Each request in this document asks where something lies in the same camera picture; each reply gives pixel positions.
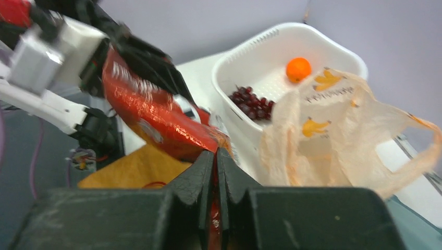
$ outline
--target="bunch of grapes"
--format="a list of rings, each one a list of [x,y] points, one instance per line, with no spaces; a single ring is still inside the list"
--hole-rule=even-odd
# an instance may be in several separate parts
[[[252,92],[252,87],[237,87],[237,90],[229,95],[229,98],[251,120],[270,120],[275,102],[267,101],[265,97],[259,99]]]

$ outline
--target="red snack bag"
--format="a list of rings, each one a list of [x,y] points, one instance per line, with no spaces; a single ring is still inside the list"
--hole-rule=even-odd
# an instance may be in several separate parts
[[[228,136],[208,125],[208,112],[141,79],[112,47],[102,79],[106,99],[123,121],[174,158],[193,162],[203,150],[216,152],[218,147],[231,152]]]

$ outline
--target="white basket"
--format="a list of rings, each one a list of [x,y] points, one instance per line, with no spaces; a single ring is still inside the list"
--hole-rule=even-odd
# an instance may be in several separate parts
[[[228,96],[236,86],[251,86],[259,98],[278,102],[296,88],[285,74],[286,64],[296,57],[306,58],[313,73],[330,67],[364,79],[368,76],[367,66],[358,55],[302,23],[277,25],[227,52],[212,70],[212,83],[223,98],[227,117],[255,147],[269,121],[252,121]]]

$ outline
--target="table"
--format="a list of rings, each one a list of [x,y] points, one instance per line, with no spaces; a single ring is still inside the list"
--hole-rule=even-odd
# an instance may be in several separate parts
[[[222,53],[197,59],[177,66],[182,73],[190,93],[194,97],[196,104],[200,107],[209,109],[223,118],[227,129],[229,130],[232,142],[235,144],[240,161],[240,167],[253,178],[257,180],[265,174],[260,168],[257,161],[257,152],[250,149],[247,140],[242,140],[240,131],[235,129],[235,125],[227,120],[222,107],[222,100],[218,97],[217,92],[212,86],[211,75],[214,64],[222,57]],[[126,154],[139,149],[145,142],[133,133],[123,122],[121,123],[123,131],[123,141]],[[407,154],[394,141],[388,141],[381,144],[377,152],[379,157],[391,170],[399,169],[404,163],[409,161]],[[442,228],[442,196],[435,190],[430,182],[421,176],[412,184],[408,185],[396,196],[405,205],[416,211],[422,217],[433,223],[435,226]]]

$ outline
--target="translucent plastic bag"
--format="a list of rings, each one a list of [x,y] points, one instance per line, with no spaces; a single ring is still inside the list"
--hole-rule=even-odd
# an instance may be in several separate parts
[[[272,185],[362,186],[388,198],[440,157],[436,125],[378,102],[366,81],[350,73],[325,68],[286,94],[272,115],[259,148]],[[375,149],[407,127],[432,130],[433,143],[392,172]]]

